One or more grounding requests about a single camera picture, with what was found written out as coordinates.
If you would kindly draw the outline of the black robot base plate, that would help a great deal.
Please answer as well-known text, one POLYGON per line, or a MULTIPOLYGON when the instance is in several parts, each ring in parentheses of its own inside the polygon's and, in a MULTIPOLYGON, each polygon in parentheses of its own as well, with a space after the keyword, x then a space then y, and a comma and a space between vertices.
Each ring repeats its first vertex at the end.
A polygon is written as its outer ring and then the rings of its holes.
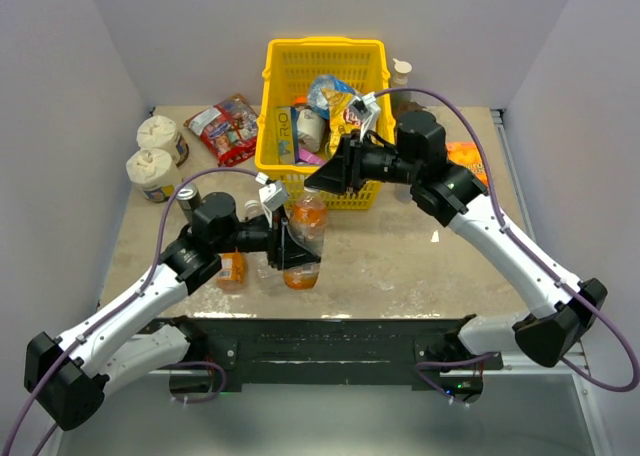
POLYGON ((177 393, 248 385, 398 385, 428 389, 422 375, 441 380, 445 363, 471 360, 457 340, 461 319, 237 319, 156 318, 139 330, 150 335, 166 325, 186 332, 191 342, 173 372, 177 393), (211 361, 217 369, 196 367, 211 361), (432 368, 417 371, 421 362, 432 368))

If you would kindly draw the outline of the small orange juice bottle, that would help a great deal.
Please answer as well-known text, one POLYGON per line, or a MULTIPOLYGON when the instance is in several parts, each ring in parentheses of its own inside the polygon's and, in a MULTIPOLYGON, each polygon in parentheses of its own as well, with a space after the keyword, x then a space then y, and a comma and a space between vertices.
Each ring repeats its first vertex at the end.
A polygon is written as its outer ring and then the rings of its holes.
POLYGON ((236 251, 221 254, 222 268, 216 275, 216 285, 228 293, 238 293, 246 283, 247 263, 245 256, 236 251))

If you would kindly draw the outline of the orange label tea bottle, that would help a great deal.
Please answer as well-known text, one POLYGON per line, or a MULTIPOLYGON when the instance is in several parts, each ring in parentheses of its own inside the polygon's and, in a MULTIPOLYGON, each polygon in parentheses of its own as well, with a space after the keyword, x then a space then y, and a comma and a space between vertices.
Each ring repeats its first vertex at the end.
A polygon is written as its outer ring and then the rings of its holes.
MULTIPOLYGON (((319 190, 306 188, 292 205, 289 222, 296 239, 316 254, 322 253, 329 211, 319 190)), ((315 286, 319 263, 309 263, 283 272, 284 283, 291 289, 308 290, 315 286)))

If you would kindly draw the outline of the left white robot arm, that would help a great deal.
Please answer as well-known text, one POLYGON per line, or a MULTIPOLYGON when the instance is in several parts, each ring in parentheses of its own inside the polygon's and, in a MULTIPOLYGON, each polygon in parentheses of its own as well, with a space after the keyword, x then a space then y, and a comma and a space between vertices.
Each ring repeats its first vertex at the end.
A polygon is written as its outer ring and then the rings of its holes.
POLYGON ((320 250, 296 235, 283 198, 267 195, 261 213, 241 221, 234 198, 210 193, 178 238, 160 245, 141 279, 94 315, 57 337, 45 332, 27 345, 24 386, 63 431, 91 418, 106 397, 148 371, 200 366, 207 344, 183 324, 149 337, 137 333, 223 269, 226 253, 266 254, 277 270, 318 263, 320 250))

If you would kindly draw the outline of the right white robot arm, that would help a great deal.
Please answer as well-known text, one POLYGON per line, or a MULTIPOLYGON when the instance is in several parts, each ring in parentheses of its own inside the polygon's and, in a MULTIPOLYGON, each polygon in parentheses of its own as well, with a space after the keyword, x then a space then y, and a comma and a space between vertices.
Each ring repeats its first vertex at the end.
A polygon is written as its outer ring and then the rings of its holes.
POLYGON ((429 360, 466 369, 482 354, 519 350, 553 367, 593 323, 593 314, 578 299, 600 307, 607 290, 595 278, 581 280, 562 268, 494 209, 487 186, 449 159, 445 139, 444 127, 431 113, 407 112, 396 124, 395 146, 344 135, 335 154, 304 185, 338 195, 357 192, 368 181, 409 185, 418 208, 474 246, 524 301, 525 313, 464 318, 431 348, 429 360))

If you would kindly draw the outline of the clear water bottle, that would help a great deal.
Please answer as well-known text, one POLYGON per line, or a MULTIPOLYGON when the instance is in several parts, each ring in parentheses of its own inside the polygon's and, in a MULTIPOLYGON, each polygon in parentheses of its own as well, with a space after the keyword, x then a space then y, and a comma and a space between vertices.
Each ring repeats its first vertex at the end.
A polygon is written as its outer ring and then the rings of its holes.
MULTIPOLYGON (((246 221, 264 214, 262 206, 257 200, 247 201, 244 209, 246 221)), ((281 282, 281 276, 278 271, 269 265, 267 254, 264 252, 254 252, 248 254, 247 258, 258 287, 264 292, 274 291, 281 282)))

